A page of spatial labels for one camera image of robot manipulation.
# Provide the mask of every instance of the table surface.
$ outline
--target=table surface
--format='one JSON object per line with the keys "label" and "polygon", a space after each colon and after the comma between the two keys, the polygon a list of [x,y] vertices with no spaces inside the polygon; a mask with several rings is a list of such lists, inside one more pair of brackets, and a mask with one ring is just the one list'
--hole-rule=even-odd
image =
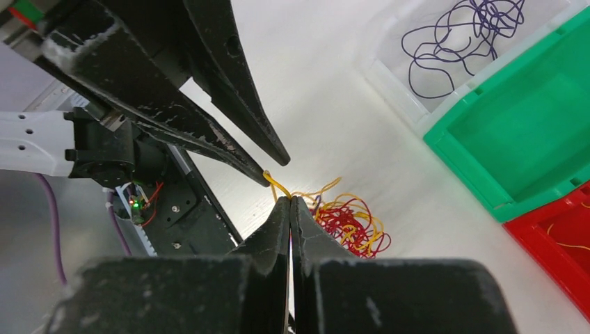
{"label": "table surface", "polygon": [[[499,282],[520,333],[590,333],[551,279],[364,80],[369,26],[395,1],[235,1],[240,38],[266,113],[292,161],[280,167],[215,109],[199,87],[183,91],[220,120],[291,191],[364,198],[392,236],[379,257],[462,257]],[[193,155],[243,236],[269,214],[271,192],[217,161]]]}

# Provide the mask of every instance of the white bin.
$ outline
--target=white bin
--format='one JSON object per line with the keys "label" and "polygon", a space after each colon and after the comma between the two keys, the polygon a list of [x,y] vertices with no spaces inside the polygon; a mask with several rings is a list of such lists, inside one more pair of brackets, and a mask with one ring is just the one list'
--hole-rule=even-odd
{"label": "white bin", "polygon": [[[460,66],[440,66],[452,76],[455,90],[450,88],[448,78],[441,72],[414,67],[412,82],[416,91],[420,89],[421,95],[437,96],[452,91],[450,95],[436,99],[418,97],[410,89],[408,80],[408,68],[413,59],[402,50],[401,39],[413,29],[434,25],[439,17],[458,2],[459,0],[393,1],[367,29],[369,45],[366,53],[360,57],[361,70],[368,82],[420,137],[471,90],[587,6],[586,0],[526,0],[522,9],[525,19],[514,36],[498,37],[495,40],[494,48],[498,55],[495,61],[486,57],[473,63],[471,58],[469,61],[470,70],[475,74],[473,77]],[[451,23],[466,22],[469,19],[454,15]],[[452,42],[456,42],[455,47],[460,49],[459,45],[464,45],[461,43],[465,43],[472,34],[470,27],[457,30],[460,31],[459,34],[464,34],[464,39]],[[405,43],[418,45],[432,39],[432,36],[433,32],[425,29],[406,37]]]}

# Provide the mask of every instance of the string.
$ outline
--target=string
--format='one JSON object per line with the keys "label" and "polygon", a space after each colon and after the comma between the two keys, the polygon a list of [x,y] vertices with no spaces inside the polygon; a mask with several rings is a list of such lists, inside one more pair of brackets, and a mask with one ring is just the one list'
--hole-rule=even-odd
{"label": "string", "polygon": [[[439,67],[432,65],[432,62],[439,63],[441,66],[445,63],[459,63],[470,76],[475,72],[470,70],[467,60],[472,57],[488,58],[494,61],[498,57],[494,43],[498,36],[503,38],[512,38],[516,33],[518,26],[525,22],[523,15],[523,5],[525,0],[462,0],[459,1],[450,10],[442,14],[435,24],[421,26],[406,32],[401,37],[401,48],[404,53],[412,58],[408,67],[408,84],[412,92],[424,99],[438,99],[453,93],[455,83],[452,75]],[[458,13],[458,17],[465,17],[466,11],[472,11],[471,20],[467,22],[451,23],[453,14]],[[445,45],[449,39],[453,28],[461,26],[471,26],[472,36],[467,36],[465,46],[452,49]],[[415,35],[420,31],[432,30],[433,36],[430,40],[422,42],[414,49],[409,51],[406,46],[406,38]],[[423,70],[443,73],[449,81],[450,90],[441,95],[427,96],[419,93],[414,87],[412,80],[413,68],[417,66]]]}
{"label": "string", "polygon": [[273,198],[276,202],[276,188],[288,198],[302,197],[308,205],[315,221],[334,239],[352,252],[363,258],[375,258],[377,253],[391,245],[391,236],[384,231],[383,222],[372,215],[367,203],[353,193],[342,193],[332,201],[323,201],[325,192],[332,189],[340,180],[337,177],[320,190],[304,193],[290,193],[283,185],[274,180],[268,171],[264,178],[271,183]]}
{"label": "string", "polygon": [[[553,224],[551,224],[549,226],[549,228],[547,229],[547,235],[549,235],[549,232],[551,232],[551,229],[553,228]],[[568,245],[568,244],[562,244],[561,242],[556,242],[556,244],[563,246],[563,247],[569,247],[569,248],[581,248],[581,249],[585,249],[587,251],[590,251],[590,247],[586,247],[586,246],[581,246],[581,245]]]}

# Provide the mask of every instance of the plastic bin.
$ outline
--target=plastic bin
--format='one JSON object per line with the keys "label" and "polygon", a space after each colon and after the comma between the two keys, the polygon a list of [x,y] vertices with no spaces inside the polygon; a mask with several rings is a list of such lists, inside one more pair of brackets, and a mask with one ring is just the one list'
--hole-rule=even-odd
{"label": "plastic bin", "polygon": [[590,182],[504,228],[590,321]]}
{"label": "plastic bin", "polygon": [[590,8],[467,94],[424,136],[500,222],[590,180]]}
{"label": "plastic bin", "polygon": [[[509,39],[495,40],[494,48],[499,58],[495,61],[490,57],[483,58],[477,63],[471,59],[470,69],[475,72],[474,77],[466,74],[461,67],[445,66],[453,76],[456,90],[449,96],[431,100],[414,95],[410,89],[408,67],[412,58],[401,49],[401,38],[412,29],[436,23],[459,0],[393,2],[380,17],[373,20],[373,26],[366,32],[366,39],[373,37],[373,40],[367,41],[367,53],[361,55],[360,66],[368,82],[421,137],[474,87],[587,6],[585,0],[526,0],[523,5],[525,21],[516,29],[516,34]],[[465,35],[457,43],[463,43],[471,36],[469,29],[460,32]],[[411,36],[415,42],[428,38],[432,38],[432,32],[422,31]],[[429,96],[440,93],[441,87],[449,85],[448,80],[436,71],[416,72],[413,82],[420,87],[421,93],[424,92],[423,95]]]}

